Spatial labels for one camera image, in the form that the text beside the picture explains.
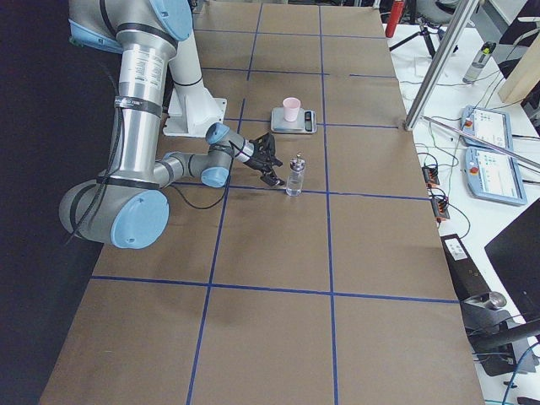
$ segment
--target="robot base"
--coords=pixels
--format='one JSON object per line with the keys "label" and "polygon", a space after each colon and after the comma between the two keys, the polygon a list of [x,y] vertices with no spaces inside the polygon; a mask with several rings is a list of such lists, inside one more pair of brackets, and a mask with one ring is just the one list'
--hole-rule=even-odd
{"label": "robot base", "polygon": [[226,99],[215,99],[204,89],[204,102],[190,102],[189,95],[180,101],[176,89],[173,90],[169,106],[169,118],[165,122],[163,133],[170,137],[204,138],[207,130],[215,122],[223,122],[227,109]]}

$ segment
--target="blue cable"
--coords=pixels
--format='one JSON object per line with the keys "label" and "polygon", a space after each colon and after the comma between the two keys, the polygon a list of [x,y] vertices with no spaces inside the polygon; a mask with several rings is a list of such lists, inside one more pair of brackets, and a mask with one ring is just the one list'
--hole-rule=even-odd
{"label": "blue cable", "polygon": [[510,378],[510,382],[508,383],[508,386],[506,387],[505,396],[503,397],[502,405],[506,405],[506,403],[507,403],[506,398],[508,397],[508,394],[510,393],[510,389],[514,385],[514,379],[516,378],[516,374],[517,374],[517,371],[520,368],[521,362],[523,361],[523,359],[525,358],[527,353],[529,353],[531,350],[533,350],[538,344],[540,344],[540,342],[534,343],[530,348],[528,348],[525,352],[523,352],[520,359],[517,360],[516,368],[514,369],[514,372],[512,373],[512,378]]}

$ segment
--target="white mounting plate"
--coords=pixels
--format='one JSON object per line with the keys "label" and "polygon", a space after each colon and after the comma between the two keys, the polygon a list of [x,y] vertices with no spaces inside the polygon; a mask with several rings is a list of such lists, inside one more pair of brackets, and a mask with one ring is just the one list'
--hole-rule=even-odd
{"label": "white mounting plate", "polygon": [[212,124],[223,122],[227,110],[226,99],[213,98],[210,93],[208,93],[208,97],[208,101],[212,103],[211,110],[202,108],[200,105],[197,106],[198,108],[190,108],[189,105],[185,105],[184,109],[182,109],[175,90],[170,102],[169,118],[165,122],[163,134],[169,137],[204,138],[206,131]]}

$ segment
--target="glass bottle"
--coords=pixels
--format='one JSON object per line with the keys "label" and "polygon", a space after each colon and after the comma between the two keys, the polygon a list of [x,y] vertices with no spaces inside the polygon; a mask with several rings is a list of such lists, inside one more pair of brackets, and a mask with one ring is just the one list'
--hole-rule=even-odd
{"label": "glass bottle", "polygon": [[295,158],[290,160],[290,174],[287,178],[285,192],[291,197],[298,196],[302,192],[302,183],[304,182],[305,160],[298,152]]}

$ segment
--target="aluminum pole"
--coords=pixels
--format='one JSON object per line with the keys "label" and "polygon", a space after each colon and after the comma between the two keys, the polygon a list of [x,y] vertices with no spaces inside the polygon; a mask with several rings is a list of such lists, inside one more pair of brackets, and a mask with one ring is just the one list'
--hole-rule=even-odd
{"label": "aluminum pole", "polygon": [[453,131],[453,132],[461,135],[462,137],[465,137],[467,139],[471,139],[472,141],[474,141],[476,143],[480,143],[483,146],[486,146],[486,147],[488,147],[490,149],[494,149],[497,152],[501,152],[502,154],[506,154],[506,155],[510,156],[511,158],[515,158],[517,160],[520,160],[521,162],[526,163],[526,164],[528,164],[528,165],[530,165],[530,166],[532,166],[532,167],[534,167],[536,169],[540,169],[540,164],[539,163],[537,163],[537,162],[535,162],[533,160],[527,159],[527,158],[521,156],[520,154],[517,154],[516,152],[512,152],[509,149],[501,148],[500,146],[493,145],[492,143],[484,141],[483,139],[473,137],[473,136],[469,135],[468,133],[462,131],[461,129],[451,127],[449,125],[446,125],[444,122],[434,120],[433,118],[430,118],[428,116],[422,116],[422,118],[424,118],[427,122],[432,122],[432,123],[438,125],[439,127],[443,127],[444,129],[449,129],[450,131]]}
{"label": "aluminum pole", "polygon": [[452,18],[448,30],[440,43],[439,49],[435,53],[433,61],[429,66],[425,79],[416,94],[413,105],[407,115],[407,119],[403,126],[407,131],[412,131],[422,114],[424,107],[427,104],[431,93],[437,85],[440,74],[445,68],[448,58],[454,51],[457,40],[466,27],[474,9],[478,6],[478,0],[461,0],[457,5],[456,12]]}

